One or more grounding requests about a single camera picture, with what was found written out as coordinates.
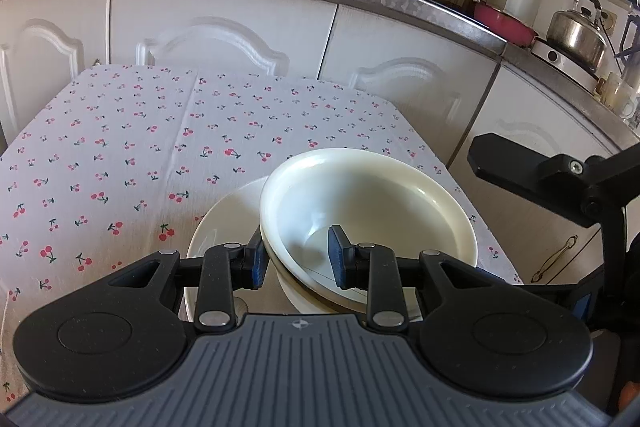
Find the white plate with flower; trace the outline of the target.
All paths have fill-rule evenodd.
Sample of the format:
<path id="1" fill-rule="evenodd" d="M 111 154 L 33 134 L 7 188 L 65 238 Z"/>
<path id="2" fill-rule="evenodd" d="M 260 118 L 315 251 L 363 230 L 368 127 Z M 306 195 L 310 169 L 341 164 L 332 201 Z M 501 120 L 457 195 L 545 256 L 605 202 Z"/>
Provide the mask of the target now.
<path id="1" fill-rule="evenodd" d="M 186 257 L 202 257 L 207 248 L 233 242 L 246 244 L 259 227 L 259 201 L 267 178 L 254 180 L 216 202 L 196 229 Z M 270 261 L 264 285 L 258 291 L 235 291 L 252 313 L 298 312 L 284 295 L 277 278 L 276 262 Z"/>

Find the cream plastic bowl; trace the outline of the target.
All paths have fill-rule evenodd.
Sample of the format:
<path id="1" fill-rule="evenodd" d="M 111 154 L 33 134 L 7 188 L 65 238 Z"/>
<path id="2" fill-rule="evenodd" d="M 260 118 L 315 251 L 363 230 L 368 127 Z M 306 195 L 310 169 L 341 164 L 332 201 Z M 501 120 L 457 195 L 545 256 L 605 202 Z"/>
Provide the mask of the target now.
<path id="1" fill-rule="evenodd" d="M 268 176 L 259 203 L 262 239 L 279 268 L 308 291 L 361 311 L 366 294 L 335 283 L 328 232 L 375 243 L 397 256 L 442 251 L 471 267 L 478 245 L 460 204 L 435 180 L 368 150 L 322 148 L 296 155 Z"/>
<path id="2" fill-rule="evenodd" d="M 276 262 L 274 269 L 276 270 L 277 278 L 284 295 L 300 313 L 328 314 L 354 312 L 359 315 L 366 314 L 366 306 L 363 303 L 357 303 L 356 309 L 345 308 L 310 291 L 306 286 L 299 283 L 279 261 Z"/>

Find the glass mug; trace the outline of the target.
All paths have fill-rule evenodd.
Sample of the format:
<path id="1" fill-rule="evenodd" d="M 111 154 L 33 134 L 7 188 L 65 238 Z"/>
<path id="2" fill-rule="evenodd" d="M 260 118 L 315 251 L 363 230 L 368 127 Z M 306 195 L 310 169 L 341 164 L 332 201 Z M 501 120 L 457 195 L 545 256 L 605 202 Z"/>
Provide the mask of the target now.
<path id="1" fill-rule="evenodd" d="M 628 119 L 634 116 L 638 106 L 636 89 L 623 82 L 620 75 L 610 72 L 602 90 L 602 102 L 620 119 Z"/>

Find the white induction cooker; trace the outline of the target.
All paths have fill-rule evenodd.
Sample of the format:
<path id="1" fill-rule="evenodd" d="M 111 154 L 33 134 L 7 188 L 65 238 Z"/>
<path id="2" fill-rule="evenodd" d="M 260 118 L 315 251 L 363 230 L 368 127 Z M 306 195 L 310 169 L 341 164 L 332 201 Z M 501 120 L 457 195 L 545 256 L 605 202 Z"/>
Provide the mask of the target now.
<path id="1" fill-rule="evenodd" d="M 593 81 L 597 80 L 597 76 L 594 72 L 591 72 L 590 69 L 585 68 L 582 64 L 576 62 L 574 58 L 571 58 L 558 49 L 555 49 L 553 46 L 550 46 L 550 44 L 544 39 L 536 38 L 530 50 L 534 55 L 536 55 L 536 57 L 572 79 L 577 80 L 580 77 L 585 77 Z"/>

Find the cherry pattern tablecloth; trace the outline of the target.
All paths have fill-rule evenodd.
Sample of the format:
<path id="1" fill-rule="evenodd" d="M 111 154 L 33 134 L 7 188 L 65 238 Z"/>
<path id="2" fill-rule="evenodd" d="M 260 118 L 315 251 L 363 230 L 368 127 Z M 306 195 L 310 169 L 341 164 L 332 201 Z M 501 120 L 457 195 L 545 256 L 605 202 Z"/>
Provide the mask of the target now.
<path id="1" fill-rule="evenodd" d="M 327 147 L 428 174 L 468 215 L 482 268 L 518 280 L 445 165 L 384 98 L 315 79 L 96 66 L 1 157 L 2 405 L 26 391 L 13 335 L 30 312 L 153 251 L 186 251 L 222 196 Z"/>

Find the steel kettle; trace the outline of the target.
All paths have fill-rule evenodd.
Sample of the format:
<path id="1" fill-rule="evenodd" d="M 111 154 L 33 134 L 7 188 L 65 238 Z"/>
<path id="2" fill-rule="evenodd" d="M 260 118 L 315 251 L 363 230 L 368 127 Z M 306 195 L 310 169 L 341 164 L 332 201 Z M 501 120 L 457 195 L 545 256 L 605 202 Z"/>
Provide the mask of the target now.
<path id="1" fill-rule="evenodd" d="M 546 40 L 571 60 L 593 74 L 600 67 L 606 39 L 599 26 L 602 5 L 599 0 L 574 0 L 569 10 L 556 11 Z"/>

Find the red pot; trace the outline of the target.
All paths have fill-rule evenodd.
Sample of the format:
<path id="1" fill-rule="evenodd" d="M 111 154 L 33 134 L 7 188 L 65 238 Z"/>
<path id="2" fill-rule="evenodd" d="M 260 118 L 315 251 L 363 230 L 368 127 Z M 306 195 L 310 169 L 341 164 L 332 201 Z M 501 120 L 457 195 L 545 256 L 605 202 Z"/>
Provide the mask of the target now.
<path id="1" fill-rule="evenodd" d="M 528 48 L 537 37 L 537 33 L 533 28 L 484 2 L 477 3 L 474 6 L 474 18 L 494 34 L 506 39 L 507 42 L 514 44 L 514 46 Z"/>

